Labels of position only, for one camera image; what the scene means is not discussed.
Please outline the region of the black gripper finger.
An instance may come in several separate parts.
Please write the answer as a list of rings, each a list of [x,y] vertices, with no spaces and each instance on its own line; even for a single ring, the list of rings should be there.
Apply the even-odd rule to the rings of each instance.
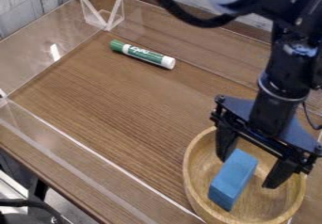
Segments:
[[[219,123],[216,130],[216,155],[224,162],[236,147],[237,132],[223,122]]]
[[[275,189],[292,174],[297,174],[299,172],[300,166],[291,159],[277,159],[268,172],[261,187]]]

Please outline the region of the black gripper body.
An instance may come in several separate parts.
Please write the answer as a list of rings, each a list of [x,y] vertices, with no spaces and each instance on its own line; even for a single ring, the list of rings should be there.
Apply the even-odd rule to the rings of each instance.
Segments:
[[[308,174],[316,158],[322,157],[322,151],[316,149],[317,141],[304,130],[299,119],[293,117],[289,120],[277,136],[268,136],[263,131],[248,126],[252,100],[216,95],[213,101],[216,107],[209,119],[213,121],[216,130],[219,123],[223,122],[237,132],[237,137],[245,139],[277,159],[291,159],[300,166],[300,172]]]

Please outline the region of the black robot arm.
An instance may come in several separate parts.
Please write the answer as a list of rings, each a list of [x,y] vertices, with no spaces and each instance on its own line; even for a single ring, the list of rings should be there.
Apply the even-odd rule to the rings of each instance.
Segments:
[[[301,128],[296,108],[322,89],[322,0],[209,0],[221,14],[201,18],[175,0],[156,0],[183,22],[220,27],[247,14],[272,21],[268,64],[257,78],[253,100],[219,95],[211,120],[216,155],[225,160],[243,138],[276,157],[263,181],[273,189],[296,173],[309,173],[322,146]]]

